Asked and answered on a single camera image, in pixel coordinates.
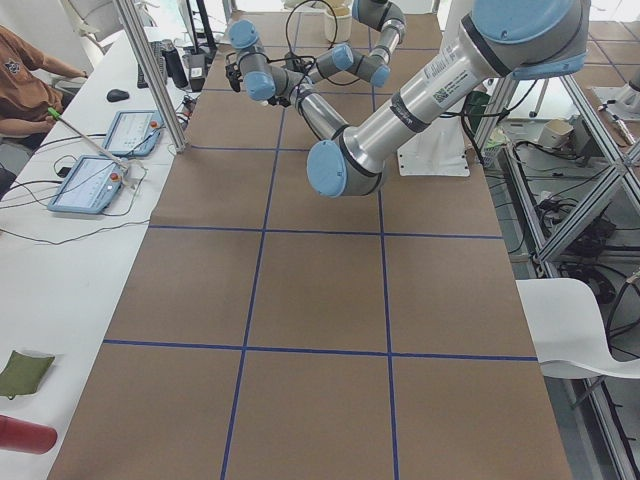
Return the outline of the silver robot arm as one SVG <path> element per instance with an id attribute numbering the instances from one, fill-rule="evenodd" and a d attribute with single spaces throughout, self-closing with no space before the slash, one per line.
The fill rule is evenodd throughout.
<path id="1" fill-rule="evenodd" d="M 367 55 L 338 44 L 298 71 L 273 65 L 249 20 L 228 31 L 236 51 L 228 79 L 255 101 L 293 106 L 319 141 L 309 151 L 310 185 L 331 198 L 364 196 L 385 179 L 387 158 L 488 78 L 558 77 L 579 71 L 586 58 L 587 1 L 476 1 L 456 37 L 359 126 L 348 124 L 314 85 L 346 71 L 385 84 L 389 61 L 406 34 L 406 19 L 391 1 L 355 1 L 353 18 L 378 31 Z"/>
<path id="2" fill-rule="evenodd" d="M 348 42 L 337 43 L 316 58 L 302 80 L 303 85 L 328 82 L 343 87 L 365 82 L 381 88 L 386 84 L 391 73 L 392 54 L 405 38 L 404 13 L 392 1 L 353 1 L 351 16 L 379 33 L 377 43 L 368 53 L 355 49 Z"/>

